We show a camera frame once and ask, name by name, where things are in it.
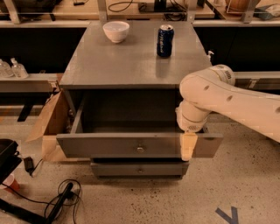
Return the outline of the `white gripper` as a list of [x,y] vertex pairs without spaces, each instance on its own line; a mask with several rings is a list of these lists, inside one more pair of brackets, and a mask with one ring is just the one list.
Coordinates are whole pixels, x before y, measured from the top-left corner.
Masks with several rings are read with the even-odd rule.
[[180,135],[180,152],[183,161],[188,161],[194,152],[198,136],[210,114],[209,110],[197,108],[189,101],[182,101],[175,109],[177,124],[186,133]]

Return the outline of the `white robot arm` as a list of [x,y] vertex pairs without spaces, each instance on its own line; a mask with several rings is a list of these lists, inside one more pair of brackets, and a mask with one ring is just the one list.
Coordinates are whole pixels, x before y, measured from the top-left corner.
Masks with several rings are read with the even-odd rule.
[[211,112],[227,116],[280,142],[280,96],[235,86],[235,74],[225,65],[189,73],[179,84],[182,102],[176,108],[180,152],[184,161],[193,156],[197,132]]

